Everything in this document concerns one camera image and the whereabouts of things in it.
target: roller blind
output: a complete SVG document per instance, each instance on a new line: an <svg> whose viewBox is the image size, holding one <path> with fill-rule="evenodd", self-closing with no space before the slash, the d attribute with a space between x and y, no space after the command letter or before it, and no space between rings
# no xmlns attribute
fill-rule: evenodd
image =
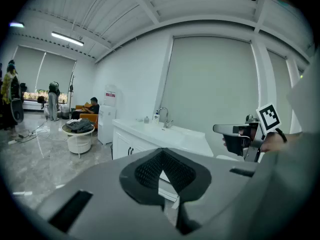
<svg viewBox="0 0 320 240"><path fill-rule="evenodd" d="M287 100L287 94L291 90L290 75L286 60L268 51L271 60L276 90L276 110L279 113L282 125L280 129L285 133L290 133L292 107Z"/></svg>
<svg viewBox="0 0 320 240"><path fill-rule="evenodd" d="M41 61L45 52L18 46L14 55L14 63L20 83L25 83L28 93L34 93Z"/></svg>
<svg viewBox="0 0 320 240"><path fill-rule="evenodd" d="M244 124L258 107L258 77L250 44L220 37L174 40L162 107L174 125L205 133L216 157L223 146L215 124ZM164 121L164 112L160 120Z"/></svg>
<svg viewBox="0 0 320 240"><path fill-rule="evenodd" d="M51 82L58 82L61 93L67 93L75 60L47 52L42 62L36 88L48 90Z"/></svg>

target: orange sofa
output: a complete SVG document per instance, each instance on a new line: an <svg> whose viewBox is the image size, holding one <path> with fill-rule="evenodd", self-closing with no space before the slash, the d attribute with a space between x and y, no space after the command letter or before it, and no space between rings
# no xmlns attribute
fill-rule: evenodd
<svg viewBox="0 0 320 240"><path fill-rule="evenodd" d="M82 109L82 105L75 105L75 109L76 110L81 110ZM83 113L80 114L80 118L87 118L89 119L91 122L94 123L94 128L98 129L98 114L87 114L87 113Z"/></svg>

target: black slot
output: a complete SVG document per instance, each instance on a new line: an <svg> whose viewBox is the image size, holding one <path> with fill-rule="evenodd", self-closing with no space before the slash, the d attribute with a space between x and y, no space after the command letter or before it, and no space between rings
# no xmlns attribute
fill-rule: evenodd
<svg viewBox="0 0 320 240"><path fill-rule="evenodd" d="M87 191L79 190L61 210L50 219L49 223L66 233L92 196L93 194Z"/></svg>
<svg viewBox="0 0 320 240"><path fill-rule="evenodd" d="M251 171L251 170L246 170L246 169L240 169L240 168L232 168L230 171L230 173L234 173L234 174L239 174L242 176L247 176L247 177L252 177L255 172Z"/></svg>

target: marble floor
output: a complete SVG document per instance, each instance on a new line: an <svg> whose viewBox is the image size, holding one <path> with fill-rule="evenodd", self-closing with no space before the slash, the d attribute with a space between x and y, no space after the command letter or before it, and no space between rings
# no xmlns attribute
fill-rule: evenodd
<svg viewBox="0 0 320 240"><path fill-rule="evenodd" d="M98 141L97 131L93 132L91 149L81 154L71 153L66 142L67 136L61 130L67 120L46 120L41 112L25 112L24 120L18 124L18 134L27 136L36 128L34 139L24 138L8 145L13 140L9 131L0 130L0 168L12 193L23 204L35 209L42 200L50 195L57 186L64 185L87 168L112 160L111 143L102 145ZM172 209L173 202L165 201L164 213L175 225L177 209Z"/></svg>

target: sink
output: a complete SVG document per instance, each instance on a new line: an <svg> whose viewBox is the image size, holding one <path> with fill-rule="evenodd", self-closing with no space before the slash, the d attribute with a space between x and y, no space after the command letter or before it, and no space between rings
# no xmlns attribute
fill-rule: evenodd
<svg viewBox="0 0 320 240"><path fill-rule="evenodd" d="M153 138L159 139L166 143L172 143L175 145L181 144L186 137L180 131L170 129L170 128L163 128L160 125L151 124L151 123L138 123L131 127L139 132L148 134Z"/></svg>

